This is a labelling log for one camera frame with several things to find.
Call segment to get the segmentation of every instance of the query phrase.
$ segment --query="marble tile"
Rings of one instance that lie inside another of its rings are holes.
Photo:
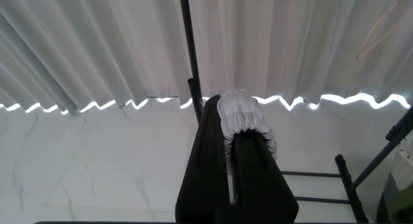
[[[387,143],[406,112],[397,103],[373,110],[363,101],[322,101],[290,112],[263,105],[278,142],[281,170],[337,172],[343,154],[355,178]],[[197,130],[192,106],[150,99],[92,108],[77,117],[0,109],[0,223],[41,220],[174,221],[174,206]],[[392,156],[358,189],[374,217]],[[345,199],[340,179],[286,176],[297,196]],[[354,222],[348,205],[300,202],[296,221]]]

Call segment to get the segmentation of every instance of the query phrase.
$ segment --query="metal rack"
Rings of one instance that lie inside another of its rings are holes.
[[[188,80],[189,89],[192,96],[192,102],[195,109],[196,117],[199,122],[202,115],[202,95],[201,84],[199,82],[199,73],[196,57],[196,48],[194,44],[194,33],[192,31],[192,21],[190,15],[190,8],[188,0],[181,0],[181,8],[183,14],[183,21],[185,25],[186,41],[188,43],[189,57],[192,67],[192,77]],[[347,204],[352,207],[354,216],[357,222],[367,223],[368,219],[365,216],[363,207],[358,198],[356,189],[363,182],[368,175],[388,156],[388,154],[405,138],[405,136],[413,129],[413,107],[400,119],[400,121],[392,127],[390,132],[386,135],[386,139],[390,141],[383,150],[367,165],[366,169],[352,181],[346,161],[344,157],[339,154],[335,157],[335,161],[339,170],[339,174],[317,173],[317,172],[287,172],[283,171],[283,175],[290,176],[315,176],[323,178],[341,178],[348,199],[326,199],[326,198],[308,198],[296,197],[298,201],[313,201],[324,203]]]

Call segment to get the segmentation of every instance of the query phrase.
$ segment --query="thin cord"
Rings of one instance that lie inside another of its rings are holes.
[[[384,40],[386,37],[388,37],[391,33],[393,33],[401,24],[402,22],[408,17],[411,13],[413,13],[413,8],[410,9],[383,37],[381,37],[379,40],[377,40],[372,46],[370,46],[367,50],[364,50],[366,47],[366,44],[368,40],[371,38],[372,34],[377,30],[377,28],[380,26],[380,24],[385,20],[385,18],[391,14],[400,4],[401,0],[397,0],[396,4],[393,5],[391,9],[389,9],[387,12],[385,12],[383,15],[380,16],[380,18],[376,21],[376,24],[372,27],[370,32],[367,34],[367,37],[364,39],[363,43],[360,46],[359,51],[356,54],[356,59],[359,60],[366,56],[371,50],[373,50],[374,47],[376,47],[382,40]]]

